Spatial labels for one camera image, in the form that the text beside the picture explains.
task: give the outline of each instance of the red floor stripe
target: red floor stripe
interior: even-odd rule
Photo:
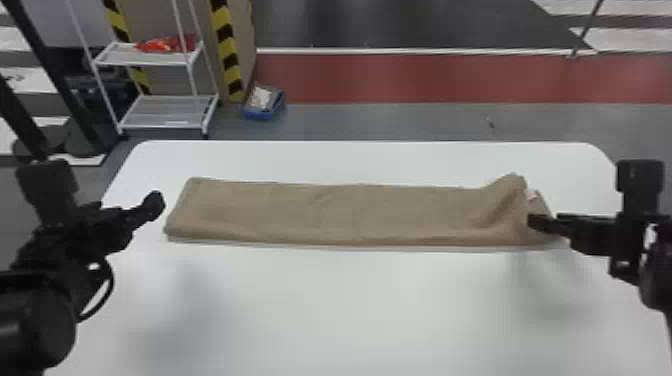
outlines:
[[[672,103],[672,56],[259,55],[292,103]]]

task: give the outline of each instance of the shelf leg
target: shelf leg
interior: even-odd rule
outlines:
[[[173,15],[175,16],[175,23],[177,24],[178,37],[180,38],[180,44],[182,45],[182,53],[184,55],[184,61],[187,67],[187,75],[189,76],[189,85],[191,86],[191,95],[194,97],[194,113],[199,111],[198,104],[198,89],[196,88],[196,80],[194,79],[194,69],[189,62],[189,53],[187,51],[187,42],[184,37],[184,27],[182,26],[182,18],[180,17],[180,10],[177,7],[177,0],[171,0],[173,6]]]

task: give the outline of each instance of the black cable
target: black cable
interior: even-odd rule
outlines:
[[[100,260],[98,260],[97,263],[100,265],[100,267],[102,268],[101,271],[105,275],[105,278],[103,279],[102,283],[107,282],[107,289],[105,290],[105,293],[100,298],[98,303],[96,303],[96,305],[94,305],[90,310],[80,314],[77,317],[77,322],[88,320],[91,316],[95,315],[101,308],[103,308],[105,303],[107,303],[107,300],[110,298],[110,296],[112,295],[112,291],[114,290],[114,273],[112,272],[112,267],[110,266],[110,263],[107,262],[105,258],[100,258]]]

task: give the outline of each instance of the blue container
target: blue container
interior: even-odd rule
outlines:
[[[243,116],[248,119],[269,121],[273,119],[275,114],[284,110],[285,107],[287,107],[285,104],[285,92],[281,91],[280,95],[278,95],[278,98],[275,100],[275,104],[273,105],[273,109],[271,111],[261,111],[256,108],[248,107],[247,104],[245,104],[245,106],[243,106],[242,112]]]

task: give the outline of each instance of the white table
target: white table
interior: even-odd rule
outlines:
[[[191,176],[481,186],[517,172],[557,211],[613,214],[614,167],[567,143],[148,142],[106,205],[168,209],[111,257],[118,286],[50,375],[669,375],[662,315],[604,259],[168,242]]]

